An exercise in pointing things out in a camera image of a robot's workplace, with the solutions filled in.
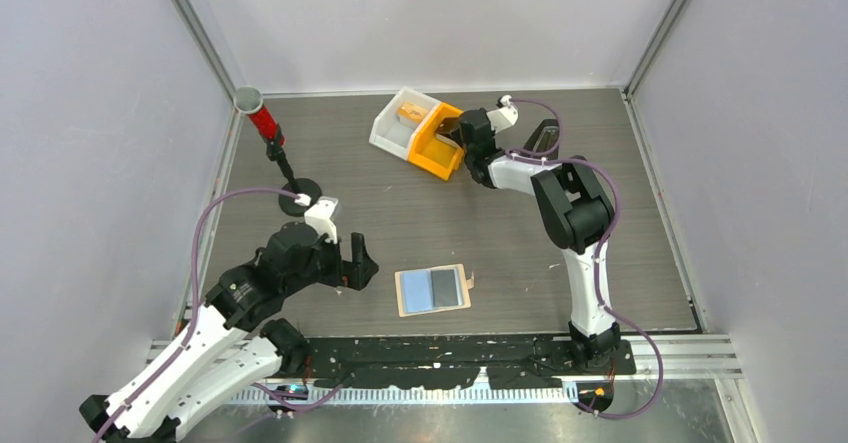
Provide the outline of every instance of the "wood grain surface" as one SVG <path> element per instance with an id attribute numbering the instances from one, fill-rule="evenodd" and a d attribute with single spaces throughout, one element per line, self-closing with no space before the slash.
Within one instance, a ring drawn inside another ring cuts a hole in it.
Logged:
<path id="1" fill-rule="evenodd" d="M 499 93 L 433 95 L 463 109 L 494 108 Z M 584 155 L 615 178 L 623 195 L 621 223 L 610 240 L 613 305 L 650 329 L 689 329 L 694 320 L 671 255 L 651 187 L 616 90 L 517 92 L 554 106 L 565 121 L 561 156 Z M 267 106 L 283 128 L 298 176 L 339 198 L 340 236 L 365 235 L 380 273 L 363 291 L 313 285 L 285 302 L 281 315 L 307 336 L 548 332 L 567 329 L 568 277 L 547 238 L 535 201 L 475 184 L 461 167 L 450 181 L 368 143 L 374 117 L 390 96 L 281 98 Z M 521 145 L 543 108 L 519 106 L 519 122 L 498 136 Z M 245 123 L 229 189 L 280 186 L 257 132 Z M 252 195 L 224 205 L 206 288 L 226 269 L 251 258 L 291 218 L 276 198 Z M 343 242 L 342 254 L 350 248 Z M 474 272 L 468 309 L 399 318 L 394 273 L 462 263 Z"/>

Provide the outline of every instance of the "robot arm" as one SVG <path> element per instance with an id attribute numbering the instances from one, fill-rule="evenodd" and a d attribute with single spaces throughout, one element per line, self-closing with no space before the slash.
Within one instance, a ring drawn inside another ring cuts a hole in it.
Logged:
<path id="1" fill-rule="evenodd" d="M 303 288 L 317 282 L 361 290 L 377 273 L 361 234 L 351 235 L 351 261 L 342 260 L 333 223 L 337 207 L 337 200 L 321 198 L 304 215 L 305 224 L 285 224 L 251 261 L 225 271 L 194 315 L 189 344 L 183 346 L 186 328 L 126 386 L 108 397 L 92 395 L 80 406 L 92 430 L 99 431 L 154 373 L 158 377 L 107 429 L 106 441 L 179 441 L 250 383 L 280 372 L 302 373 L 307 342 L 284 319 L 267 323 L 239 354 L 214 368 L 213 362 Z M 166 365 L 176 352 L 178 357 Z"/>
<path id="2" fill-rule="evenodd" d="M 501 98 L 498 105 L 501 110 L 511 107 L 510 98 Z M 517 119 L 517 111 L 509 114 Z M 570 352 L 575 367 L 586 368 L 594 360 L 603 360 L 621 341 L 619 325 L 598 300 L 594 281 L 594 254 L 614 209 L 592 170 L 569 163 L 528 162 L 498 148 L 495 134 L 504 128 L 492 115 L 485 109 L 469 110 L 443 124 L 441 131 L 465 149 L 465 165 L 474 181 L 535 197 L 545 231 L 565 259 L 572 296 Z M 524 148 L 550 148 L 558 131 L 556 120 L 545 120 Z M 606 246 L 601 248 L 598 266 L 600 292 L 609 304 Z"/>

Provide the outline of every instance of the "white wall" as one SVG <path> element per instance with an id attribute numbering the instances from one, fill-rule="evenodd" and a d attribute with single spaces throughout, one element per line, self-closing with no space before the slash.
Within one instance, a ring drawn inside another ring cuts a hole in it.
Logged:
<path id="1" fill-rule="evenodd" d="M 769 441 L 845 441 L 848 0 L 692 0 L 636 102 Z"/>
<path id="2" fill-rule="evenodd" d="M 0 0 L 0 440 L 77 413 L 168 336 L 230 106 L 170 0 Z"/>
<path id="3" fill-rule="evenodd" d="M 671 0 L 209 0 L 264 92 L 621 86 Z"/>
<path id="4" fill-rule="evenodd" d="M 209 0 L 189 0 L 189 3 L 191 4 L 194 13 L 197 15 L 197 18 L 203 25 L 203 30 L 206 32 L 206 36 L 212 43 L 212 47 L 215 48 L 215 52 L 218 54 L 221 64 L 224 65 L 224 68 L 227 70 L 227 74 L 233 82 L 233 86 L 235 88 L 239 88 L 246 85 L 247 81 L 241 73 L 241 67 L 233 54 L 230 44 L 227 42 L 227 38 L 224 36 L 224 32 L 218 24 L 218 19 L 215 17 L 212 8 L 209 6 Z"/>

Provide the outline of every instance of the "orange object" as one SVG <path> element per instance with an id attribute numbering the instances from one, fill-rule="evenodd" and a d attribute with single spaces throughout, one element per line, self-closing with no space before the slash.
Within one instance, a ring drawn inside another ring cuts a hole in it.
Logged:
<path id="1" fill-rule="evenodd" d="M 421 122 L 412 140 L 407 161 L 447 181 L 459 168 L 465 152 L 449 139 L 436 134 L 445 118 L 459 117 L 462 110 L 439 103 L 430 118 Z"/>
<path id="2" fill-rule="evenodd" d="M 421 123 L 429 112 L 429 110 L 408 101 L 404 101 L 403 104 L 400 105 L 400 108 L 398 108 L 398 115 L 404 118 L 409 118 L 416 123 Z"/>

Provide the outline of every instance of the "gray floor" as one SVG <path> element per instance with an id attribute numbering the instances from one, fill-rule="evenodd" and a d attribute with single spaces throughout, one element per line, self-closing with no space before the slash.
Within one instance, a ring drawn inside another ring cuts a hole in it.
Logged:
<path id="1" fill-rule="evenodd" d="M 615 90 L 520 92 L 542 99 L 565 120 L 561 156 L 581 154 L 615 178 L 624 213 L 609 248 L 613 305 L 650 329 L 689 329 L 694 320 L 651 194 L 624 105 Z M 459 108 L 494 107 L 500 94 L 433 95 Z M 462 167 L 449 182 L 368 143 L 389 96 L 306 97 L 268 101 L 299 176 L 340 199 L 336 224 L 363 233 L 380 273 L 362 292 L 314 285 L 286 301 L 282 316 L 307 336 L 548 332 L 567 328 L 571 300 L 559 250 L 548 240 L 532 198 L 476 185 Z M 521 145 L 544 109 L 519 107 L 519 123 L 499 136 Z M 279 186 L 276 165 L 252 126 L 244 128 L 229 189 Z M 289 221 L 276 198 L 247 196 L 224 206 L 206 286 L 250 259 Z M 349 251 L 347 242 L 343 255 Z M 473 271 L 469 309 L 399 318 L 394 273 L 463 263 Z"/>
<path id="2" fill-rule="evenodd" d="M 654 382 L 616 381 L 611 413 L 636 409 Z M 189 442 L 560 442 L 724 443 L 733 438 L 712 381 L 667 381 L 644 415 L 605 421 L 563 404 L 325 406 L 292 419 L 268 418 L 267 407 L 222 406 Z M 247 425 L 255 422 L 250 428 Z"/>

